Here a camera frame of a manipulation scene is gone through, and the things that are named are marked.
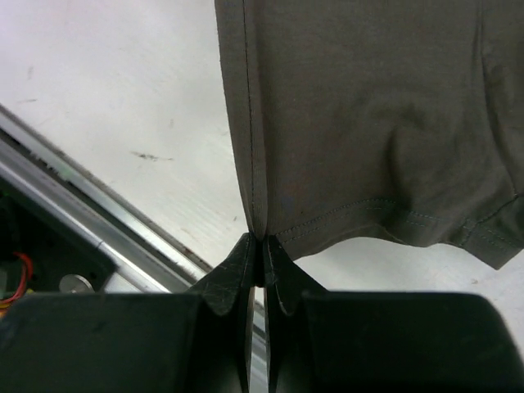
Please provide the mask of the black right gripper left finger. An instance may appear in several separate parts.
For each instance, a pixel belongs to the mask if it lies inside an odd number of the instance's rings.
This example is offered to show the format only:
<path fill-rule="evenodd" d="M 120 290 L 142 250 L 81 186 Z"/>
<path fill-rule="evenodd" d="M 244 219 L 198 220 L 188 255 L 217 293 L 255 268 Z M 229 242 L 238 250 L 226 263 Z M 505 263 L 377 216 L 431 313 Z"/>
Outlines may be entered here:
<path fill-rule="evenodd" d="M 248 392 L 257 241 L 243 234 L 226 259 L 188 291 L 198 310 L 187 392 Z"/>

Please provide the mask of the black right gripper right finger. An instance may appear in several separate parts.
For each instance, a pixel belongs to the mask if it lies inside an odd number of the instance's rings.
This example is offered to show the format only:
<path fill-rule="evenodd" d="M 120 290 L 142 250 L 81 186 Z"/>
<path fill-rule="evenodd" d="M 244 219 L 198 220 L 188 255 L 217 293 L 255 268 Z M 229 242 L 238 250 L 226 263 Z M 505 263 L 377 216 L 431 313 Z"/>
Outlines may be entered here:
<path fill-rule="evenodd" d="M 270 392 L 314 390 L 314 362 L 305 295 L 326 288 L 291 260 L 275 236 L 263 242 L 264 309 Z"/>

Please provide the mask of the brown underwear cream waistband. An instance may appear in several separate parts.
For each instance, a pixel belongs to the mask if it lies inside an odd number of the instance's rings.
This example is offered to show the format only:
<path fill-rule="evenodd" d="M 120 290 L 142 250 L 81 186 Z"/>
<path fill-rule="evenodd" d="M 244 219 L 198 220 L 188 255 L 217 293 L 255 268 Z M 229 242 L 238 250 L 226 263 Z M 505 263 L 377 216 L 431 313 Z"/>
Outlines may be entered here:
<path fill-rule="evenodd" d="M 218 1 L 249 230 L 294 259 L 352 237 L 523 248 L 520 1 Z"/>

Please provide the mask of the aluminium frame rail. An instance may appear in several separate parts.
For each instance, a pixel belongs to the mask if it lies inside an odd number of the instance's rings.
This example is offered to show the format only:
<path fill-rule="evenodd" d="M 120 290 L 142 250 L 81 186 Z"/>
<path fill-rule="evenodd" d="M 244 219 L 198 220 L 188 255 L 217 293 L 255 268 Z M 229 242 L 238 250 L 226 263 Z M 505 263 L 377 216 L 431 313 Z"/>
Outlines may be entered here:
<path fill-rule="evenodd" d="M 116 271 L 100 291 L 35 292 L 1 319 L 4 392 L 187 392 L 201 300 L 214 268 L 165 242 L 8 111 L 1 181 L 42 206 Z"/>

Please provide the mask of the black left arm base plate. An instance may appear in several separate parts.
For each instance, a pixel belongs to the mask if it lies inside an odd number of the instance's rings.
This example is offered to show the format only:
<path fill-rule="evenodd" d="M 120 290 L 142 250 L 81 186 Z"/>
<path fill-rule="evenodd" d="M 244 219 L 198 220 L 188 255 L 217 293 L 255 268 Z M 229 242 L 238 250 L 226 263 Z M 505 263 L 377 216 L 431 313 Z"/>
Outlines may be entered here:
<path fill-rule="evenodd" d="M 115 271 L 98 245 L 1 181 L 1 314 L 35 292 L 100 291 Z"/>

